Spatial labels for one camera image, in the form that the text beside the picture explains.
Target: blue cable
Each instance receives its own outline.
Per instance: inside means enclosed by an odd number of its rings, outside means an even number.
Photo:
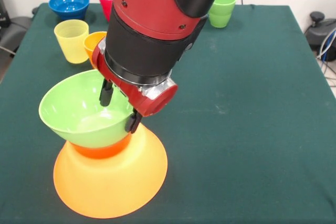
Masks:
[[[329,36],[329,38],[328,38],[328,40],[327,40],[326,47],[329,46],[330,41],[331,41],[331,38],[332,38],[332,36],[334,35],[334,33],[335,33],[335,32],[333,32],[333,33]],[[326,60],[325,58],[326,58],[326,56],[327,56],[327,52],[325,52],[324,55],[323,55],[323,57],[322,57],[322,65],[321,65],[321,68],[322,68],[322,66],[323,66],[323,63],[324,63],[325,60]]]

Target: blue bowl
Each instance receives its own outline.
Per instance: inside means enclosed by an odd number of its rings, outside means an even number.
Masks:
[[[89,0],[50,0],[49,7],[62,20],[84,19]]]

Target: orange bowl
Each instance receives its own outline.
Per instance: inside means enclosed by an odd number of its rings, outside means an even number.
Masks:
[[[66,142],[54,167],[58,196],[73,211],[92,218],[129,214],[161,188],[167,155],[142,124],[110,147],[90,149]]]

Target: dark green cloth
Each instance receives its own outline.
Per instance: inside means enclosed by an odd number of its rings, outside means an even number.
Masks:
[[[336,102],[289,7],[236,6],[205,25],[173,71],[179,91],[143,120],[163,142],[165,183],[143,208],[96,220],[58,198],[64,140],[38,116],[69,64],[43,4],[0,85],[0,223],[334,223]],[[106,30],[90,5],[90,31]]]

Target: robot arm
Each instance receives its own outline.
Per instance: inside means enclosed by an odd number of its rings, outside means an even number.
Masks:
[[[159,112],[175,95],[172,68],[195,43],[214,0],[113,0],[106,40],[92,61],[105,77],[100,103],[107,106],[113,85],[129,98],[134,113],[126,130]]]

